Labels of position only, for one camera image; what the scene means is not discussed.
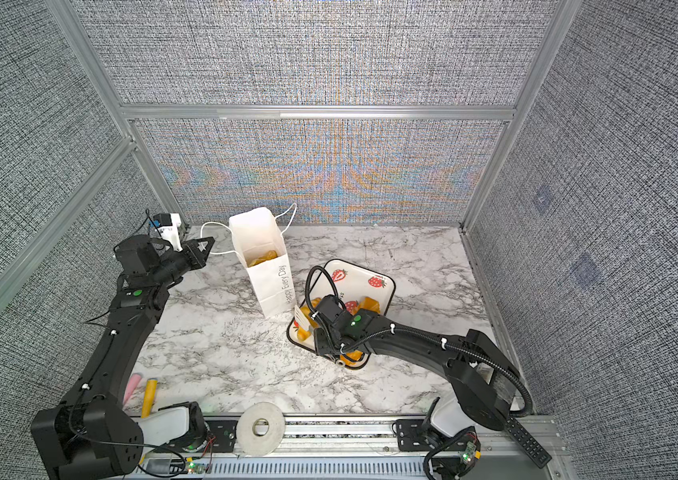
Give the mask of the white paper gift bag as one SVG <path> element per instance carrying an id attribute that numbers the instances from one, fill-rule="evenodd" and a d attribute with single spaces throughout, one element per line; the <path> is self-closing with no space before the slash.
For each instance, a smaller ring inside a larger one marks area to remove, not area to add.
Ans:
<path id="1" fill-rule="evenodd" d="M 200 226 L 200 237 L 204 237 L 204 228 L 209 225 L 220 226 L 230 232 L 233 249 L 212 252 L 212 255 L 236 256 L 249 277 L 265 317 L 292 312 L 296 306 L 290 259 L 284 239 L 296 213 L 297 203 L 294 202 L 278 215 L 266 207 L 259 207 L 230 217 L 227 224 L 208 221 Z M 249 261 L 268 250 L 276 250 L 279 257 L 253 268 L 247 267 Z"/>

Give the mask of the round bun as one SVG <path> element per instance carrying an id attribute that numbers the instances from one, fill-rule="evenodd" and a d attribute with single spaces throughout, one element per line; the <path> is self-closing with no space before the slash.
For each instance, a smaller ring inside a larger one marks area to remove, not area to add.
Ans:
<path id="1" fill-rule="evenodd" d="M 257 265 L 260 265 L 262 263 L 265 263 L 270 260 L 274 260 L 279 257 L 279 253 L 276 250 L 268 250 L 264 254 L 254 258 L 253 260 L 249 261 L 247 264 L 248 268 L 253 268 Z"/>

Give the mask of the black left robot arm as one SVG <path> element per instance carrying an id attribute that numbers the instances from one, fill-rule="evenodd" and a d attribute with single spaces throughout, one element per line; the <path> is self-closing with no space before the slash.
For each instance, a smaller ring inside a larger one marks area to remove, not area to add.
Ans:
<path id="1" fill-rule="evenodd" d="M 167 240 L 139 234 L 115 246 L 122 271 L 99 343 L 73 387 L 31 423 L 50 478 L 127 475 L 147 450 L 182 458 L 184 448 L 207 439 L 199 405 L 183 402 L 173 407 L 182 415 L 182 432 L 148 442 L 139 424 L 124 412 L 123 398 L 142 346 L 164 313 L 170 289 L 184 274 L 205 267 L 214 243 L 212 237 L 201 237 L 174 249 Z"/>

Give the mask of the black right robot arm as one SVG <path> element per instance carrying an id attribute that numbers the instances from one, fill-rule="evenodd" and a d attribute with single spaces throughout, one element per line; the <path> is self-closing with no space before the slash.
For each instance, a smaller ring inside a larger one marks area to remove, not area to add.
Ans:
<path id="1" fill-rule="evenodd" d="M 312 267 L 305 281 L 308 317 L 317 324 L 318 356 L 351 360 L 359 352 L 393 357 L 447 380 L 462 412 L 493 431 L 504 430 L 512 418 L 533 413 L 533 400 L 520 371 L 483 332 L 444 335 L 395 322 L 369 309 L 351 312 L 340 298 L 328 271 Z"/>

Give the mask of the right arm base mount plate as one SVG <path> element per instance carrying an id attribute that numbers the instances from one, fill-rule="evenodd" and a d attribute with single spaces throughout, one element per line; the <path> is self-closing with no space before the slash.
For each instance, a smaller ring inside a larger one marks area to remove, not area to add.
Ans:
<path id="1" fill-rule="evenodd" d="M 431 426 L 424 418 L 400 418 L 392 425 L 396 436 L 398 449 L 401 452 L 429 452 L 440 447 L 450 440 L 450 437 L 441 433 Z M 445 451 L 466 452 L 472 455 L 480 450 L 475 429 L 471 427 L 471 433 L 453 445 L 445 448 Z"/>

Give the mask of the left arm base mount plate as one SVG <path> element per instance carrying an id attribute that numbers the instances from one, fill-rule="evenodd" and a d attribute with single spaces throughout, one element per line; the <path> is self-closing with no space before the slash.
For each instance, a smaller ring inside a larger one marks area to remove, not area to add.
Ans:
<path id="1" fill-rule="evenodd" d="M 236 418 L 191 421 L 187 433 L 174 440 L 175 449 L 199 456 L 201 453 L 231 453 L 236 444 Z"/>

